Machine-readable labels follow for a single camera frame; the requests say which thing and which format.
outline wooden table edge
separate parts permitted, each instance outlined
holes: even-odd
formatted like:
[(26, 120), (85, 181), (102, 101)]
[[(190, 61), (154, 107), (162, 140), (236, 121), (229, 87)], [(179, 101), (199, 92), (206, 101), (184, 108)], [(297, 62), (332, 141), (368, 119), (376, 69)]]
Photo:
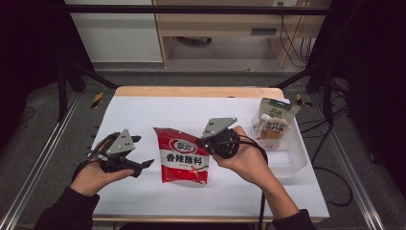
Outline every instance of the wooden table edge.
[[(93, 221), (113, 221), (113, 222), (207, 222), (207, 223), (257, 223), (258, 218), (252, 217), (154, 217), (154, 216), (127, 216), (127, 215), (94, 215)], [(264, 222), (271, 222), (271, 218), (265, 218)], [(323, 221), (323, 218), (311, 218), (313, 223)]]
[(273, 98), (283, 99), (279, 88), (269, 87), (188, 87), (121, 86), (115, 97), (205, 97), (205, 98)]

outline logo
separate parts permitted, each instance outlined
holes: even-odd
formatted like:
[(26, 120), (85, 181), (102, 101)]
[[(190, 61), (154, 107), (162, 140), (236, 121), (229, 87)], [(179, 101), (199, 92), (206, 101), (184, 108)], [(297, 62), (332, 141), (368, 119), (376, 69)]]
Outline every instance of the logo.
[(180, 139), (171, 139), (169, 141), (170, 147), (180, 153), (195, 153), (197, 151), (197, 147), (185, 140)]

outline snack bag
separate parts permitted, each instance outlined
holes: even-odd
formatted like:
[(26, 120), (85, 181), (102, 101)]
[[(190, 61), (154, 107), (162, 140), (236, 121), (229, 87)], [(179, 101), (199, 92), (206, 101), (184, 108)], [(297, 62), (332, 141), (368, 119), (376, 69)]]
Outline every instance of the snack bag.
[(258, 140), (281, 139), (288, 131), (300, 107), (274, 99), (262, 99), (259, 104), (259, 116), (253, 125)]
[(259, 128), (259, 139), (281, 139), (289, 128), (285, 119), (270, 117), (266, 114), (262, 114), (261, 118), (264, 123)]
[(154, 128), (161, 154), (162, 182), (190, 180), (207, 184), (210, 155), (197, 137), (173, 128)]

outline wire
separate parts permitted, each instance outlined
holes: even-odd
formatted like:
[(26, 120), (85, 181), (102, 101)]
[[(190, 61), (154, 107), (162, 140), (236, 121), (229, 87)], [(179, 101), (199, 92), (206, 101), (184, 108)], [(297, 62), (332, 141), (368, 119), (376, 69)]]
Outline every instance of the wire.
[[(342, 113), (346, 113), (346, 112), (347, 112), (347, 110), (345, 110), (345, 109), (348, 108), (348, 107), (349, 107), (348, 105), (344, 105), (343, 107), (341, 107), (340, 109), (338, 109), (337, 111), (335, 111), (335, 112), (333, 113), (333, 117), (335, 117), (335, 116), (337, 116), (337, 115), (338, 115), (339, 117), (341, 117)], [(327, 120), (326, 120), (326, 119), (323, 119), (323, 120), (310, 121), (310, 122), (302, 123), (301, 125), (307, 124), (307, 123), (318, 122), (318, 121), (320, 121), (319, 124), (317, 124), (317, 125), (315, 125), (315, 126), (312, 126), (312, 127), (308, 128), (308, 129), (305, 129), (305, 130), (301, 131), (301, 134), (306, 133), (306, 132), (309, 132), (310, 130), (313, 130), (313, 129), (315, 129), (316, 127), (321, 126), (321, 125), (324, 124)]]
[(309, 121), (309, 122), (303, 122), (303, 123), (299, 123), (298, 126), (302, 126), (302, 125), (309, 124), (309, 123), (322, 122), (325, 120), (326, 119), (320, 119), (320, 120), (314, 120), (314, 121)]
[[(246, 144), (253, 146), (257, 148), (260, 153), (263, 156), (263, 159), (265, 160), (266, 164), (268, 164), (268, 155), (266, 154), (265, 149), (263, 149), (256, 141), (254, 141), (252, 138), (247, 137), (245, 135), (238, 135), (238, 137), (244, 137), (250, 140), (251, 142), (247, 141), (239, 141), (241, 144)], [(258, 220), (258, 227), (261, 229), (262, 228), (262, 223), (263, 223), (263, 212), (265, 210), (265, 194), (262, 192), (260, 196), (260, 208), (259, 208), (259, 220)]]
[(339, 99), (339, 98), (345, 98), (345, 97), (346, 97), (346, 96), (344, 96), (344, 95), (335, 96), (335, 97), (331, 100), (331, 102), (334, 103), (335, 100), (337, 100), (337, 99)]
[(345, 178), (343, 178), (343, 176), (339, 175), (337, 172), (334, 172), (334, 171), (332, 171), (332, 170), (329, 170), (329, 169), (326, 169), (326, 168), (322, 168), (322, 167), (313, 167), (313, 169), (314, 169), (314, 170), (326, 171), (326, 172), (329, 172), (329, 173), (331, 173), (331, 174), (337, 176), (338, 178), (340, 178), (340, 179), (346, 184), (347, 188), (349, 188), (349, 191), (350, 191), (350, 198), (349, 198), (349, 200), (348, 200), (347, 202), (345, 202), (345, 203), (337, 203), (337, 202), (333, 202), (333, 201), (327, 200), (328, 203), (330, 203), (330, 204), (332, 204), (332, 205), (335, 205), (335, 206), (338, 206), (338, 207), (347, 207), (347, 206), (349, 206), (349, 205), (352, 203), (352, 200), (353, 200), (352, 188), (351, 188), (349, 182), (347, 182), (347, 180), (346, 180)]
[(31, 116), (30, 116), (29, 118), (27, 118), (26, 120), (24, 120), (24, 121), (22, 121), (22, 122), (19, 122), (19, 123), (18, 123), (19, 125), (30, 121), (31, 118), (32, 118), (32, 117), (35, 115), (35, 113), (36, 113), (36, 111), (35, 111), (35, 109), (34, 109), (33, 107), (25, 107), (25, 108), (26, 108), (26, 109), (27, 109), (27, 108), (31, 109), (31, 110), (33, 111), (33, 114), (31, 114)]
[[(294, 34), (296, 34), (296, 32), (299, 30), (299, 25), (300, 25), (300, 21), (302, 20), (302, 17), (303, 17), (303, 16), (301, 15), (300, 18), (299, 18), (299, 23), (296, 25), (296, 29), (295, 29), (295, 33), (294, 33)], [(281, 15), (281, 30), (282, 30), (281, 33), (280, 33), (281, 45), (282, 45), (283, 49), (286, 51), (286, 54), (287, 54), (287, 56), (288, 56), (290, 62), (292, 63), (292, 65), (295, 66), (295, 67), (300, 67), (300, 68), (306, 67), (306, 66), (307, 66), (307, 59), (303, 59), (302, 54), (301, 54), (300, 56), (298, 55), (298, 52), (297, 52), (296, 49), (295, 49), (295, 46), (294, 46), (294, 44), (293, 44), (293, 41), (292, 41), (292, 39), (290, 38), (289, 34), (287, 33), (287, 29), (284, 27), (283, 14)], [(293, 49), (293, 51), (295, 52), (295, 55), (296, 55), (296, 57), (298, 58), (298, 60), (299, 60), (300, 62), (304, 63), (304, 66), (296, 65), (296, 64), (293, 62), (291, 56), (289, 55), (289, 53), (287, 52), (286, 48), (284, 47), (284, 44), (283, 44), (283, 41), (282, 41), (282, 32), (284, 32), (284, 33), (286, 34), (286, 37), (287, 37), (287, 39), (289, 40), (289, 43), (290, 43), (290, 47), (291, 47), (291, 48)], [(310, 46), (309, 46), (308, 43), (307, 43), (307, 53), (308, 53), (308, 54), (309, 54), (309, 52), (310, 52), (309, 49), (310, 49)]]
[(323, 133), (323, 134), (320, 134), (320, 135), (317, 135), (317, 136), (305, 136), (305, 137), (302, 137), (302, 138), (317, 138), (317, 137), (322, 137), (322, 136), (324, 136), (326, 134), (327, 133)]
[[(287, 38), (289, 39), (289, 41), (291, 42), (291, 46), (293, 47), (293, 43), (292, 43), (292, 41), (290, 40), (290, 36), (287, 34), (287, 32), (286, 32), (286, 30), (285, 30), (285, 27), (284, 27), (283, 15), (281, 15), (281, 21), (282, 21), (282, 22), (281, 22), (281, 29), (282, 29), (282, 31), (284, 31), (284, 32), (286, 33)], [(292, 65), (295, 66), (295, 67), (298, 67), (298, 68), (303, 68), (303, 67), (305, 67), (305, 66), (301, 66), (301, 65), (296, 65), (296, 64), (293, 62), (292, 57), (291, 57), (291, 56), (289, 55), (289, 53), (287, 52), (286, 47), (284, 47), (283, 40), (282, 40), (282, 32), (281, 32), (281, 35), (280, 35), (280, 41), (281, 41), (281, 45), (282, 45), (284, 51), (286, 52), (287, 57), (289, 58), (289, 60), (290, 60), (290, 62), (292, 63)]]
[(92, 160), (92, 161), (86, 161), (86, 165), (88, 165), (88, 164), (92, 164), (92, 163), (95, 163), (95, 162), (99, 162), (99, 159), (97, 159), (97, 160)]
[(312, 40), (312, 38), (309, 38), (307, 41), (305, 55), (303, 55), (303, 47), (304, 47), (304, 43), (305, 43), (305, 38), (302, 38), (302, 42), (301, 42), (301, 59), (304, 61), (305, 67), (308, 66), (308, 60), (310, 58), (311, 40)]
[(320, 142), (319, 146), (317, 147), (316, 151), (314, 152), (313, 157), (311, 158), (311, 164), (314, 165), (314, 161), (316, 160), (317, 154), (319, 154), (320, 148), (322, 147), (323, 143), (327, 139), (328, 133), (332, 130), (332, 125), (328, 127), (326, 134), (324, 135), (322, 141)]

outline metal rail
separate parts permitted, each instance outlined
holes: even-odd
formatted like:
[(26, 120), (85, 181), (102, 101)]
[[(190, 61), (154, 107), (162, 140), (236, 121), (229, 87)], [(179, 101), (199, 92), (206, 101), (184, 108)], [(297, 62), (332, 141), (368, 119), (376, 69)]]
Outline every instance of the metal rail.
[(75, 111), (75, 108), (78, 104), (80, 93), (74, 93), (71, 102), (69, 102), (69, 109), (66, 113), (66, 116), (61, 122), (56, 124), (53, 133), (48, 139), (47, 144), (44, 149), (38, 156), (38, 159), (35, 162), (30, 174), (28, 175), (24, 185), (21, 187), (20, 192), (12, 203), (9, 211), (3, 216), (0, 222), (0, 230), (12, 230), (15, 224), (18, 222), (22, 212), (24, 211), (25, 206), (27, 205), (36, 184), (38, 183), (42, 173), (45, 170), (45, 167), (48, 164), (48, 161), (51, 159), (51, 156), (54, 153), (54, 150), (59, 142), (63, 131), (67, 127), (69, 121), (71, 120), (72, 114)]
[(344, 10), (297, 7), (237, 7), (237, 6), (150, 6), (150, 5), (47, 5), (50, 12), (86, 13), (202, 13), (202, 14), (275, 14), (329, 15)]
[[(319, 112), (320, 116), (324, 118), (324, 113), (322, 110), (322, 102), (320, 96), (310, 94), (311, 100), (315, 104), (315, 108)], [(347, 157), (346, 151), (340, 143), (340, 140), (332, 129), (329, 134), (329, 141), (333, 147), (333, 151), (337, 157), (337, 160), (343, 170), (344, 175), (349, 180), (349, 184), (352, 187), (354, 193), (354, 198), (358, 203), (359, 209), (361, 210), (362, 215), (364, 216), (365, 222), (368, 224), (368, 227), (371, 230), (383, 230), (385, 226), (375, 210), (373, 203), (368, 195), (367, 191), (364, 188), (364, 185), (361, 182), (357, 172), (355, 171), (353, 165), (351, 164), (349, 158)]]

